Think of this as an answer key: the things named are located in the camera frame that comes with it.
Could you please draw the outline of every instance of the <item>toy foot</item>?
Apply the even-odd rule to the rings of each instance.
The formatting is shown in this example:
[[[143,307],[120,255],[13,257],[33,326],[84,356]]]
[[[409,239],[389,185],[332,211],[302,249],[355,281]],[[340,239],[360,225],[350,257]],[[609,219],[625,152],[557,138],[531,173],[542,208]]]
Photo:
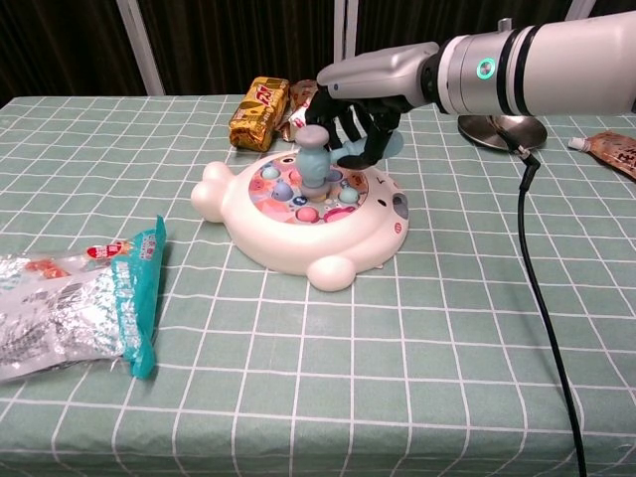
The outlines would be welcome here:
[[[222,222],[222,205],[228,184],[235,175],[223,162],[211,162],[203,172],[203,181],[195,186],[190,200],[195,210],[208,222]]]
[[[325,256],[309,265],[307,278],[322,291],[338,291],[347,288],[356,278],[356,266],[349,258],[338,255]]]

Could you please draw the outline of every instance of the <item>robotic arm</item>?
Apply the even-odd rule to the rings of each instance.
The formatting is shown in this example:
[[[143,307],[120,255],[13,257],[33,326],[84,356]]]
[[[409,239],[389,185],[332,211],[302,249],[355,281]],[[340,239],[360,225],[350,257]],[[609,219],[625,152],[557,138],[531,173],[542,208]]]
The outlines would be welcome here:
[[[636,112],[636,12],[499,30],[388,48],[320,72],[306,113],[324,126],[329,147],[342,146],[339,118],[365,151],[339,165],[365,169],[382,157],[400,116],[434,103],[444,114],[550,115]]]

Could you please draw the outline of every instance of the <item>whack-a-mole toy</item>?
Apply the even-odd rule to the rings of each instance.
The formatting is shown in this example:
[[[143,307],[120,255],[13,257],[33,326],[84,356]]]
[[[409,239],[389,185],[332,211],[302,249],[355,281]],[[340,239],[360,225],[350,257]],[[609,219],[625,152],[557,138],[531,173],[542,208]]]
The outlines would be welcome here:
[[[347,288],[392,258],[408,230],[406,195],[391,177],[337,165],[362,152],[365,140],[328,151],[326,129],[305,126],[299,151],[269,155],[237,175],[223,162],[208,164],[192,204],[204,220],[225,224],[238,249],[262,266],[306,275],[323,291]],[[384,157],[402,145],[394,132]]]

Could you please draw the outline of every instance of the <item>metal base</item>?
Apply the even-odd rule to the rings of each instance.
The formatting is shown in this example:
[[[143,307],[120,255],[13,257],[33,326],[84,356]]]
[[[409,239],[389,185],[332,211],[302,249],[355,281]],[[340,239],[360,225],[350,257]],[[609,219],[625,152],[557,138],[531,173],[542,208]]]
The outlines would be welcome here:
[[[508,150],[504,140],[488,122],[489,116],[459,116],[457,128],[466,138],[493,149]],[[548,138],[544,125],[532,116],[493,116],[495,121],[506,129],[527,149],[541,147]]]

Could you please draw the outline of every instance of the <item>white toy base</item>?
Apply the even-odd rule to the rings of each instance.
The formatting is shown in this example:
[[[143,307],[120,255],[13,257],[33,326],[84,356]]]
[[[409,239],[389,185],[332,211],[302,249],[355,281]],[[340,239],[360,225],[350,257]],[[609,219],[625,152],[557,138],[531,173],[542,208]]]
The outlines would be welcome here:
[[[238,249],[262,266],[306,275],[323,291],[347,288],[403,244],[406,195],[376,168],[332,166],[327,197],[308,200],[295,154],[265,157],[238,175],[222,162],[210,163],[192,204],[206,221],[225,224]]]

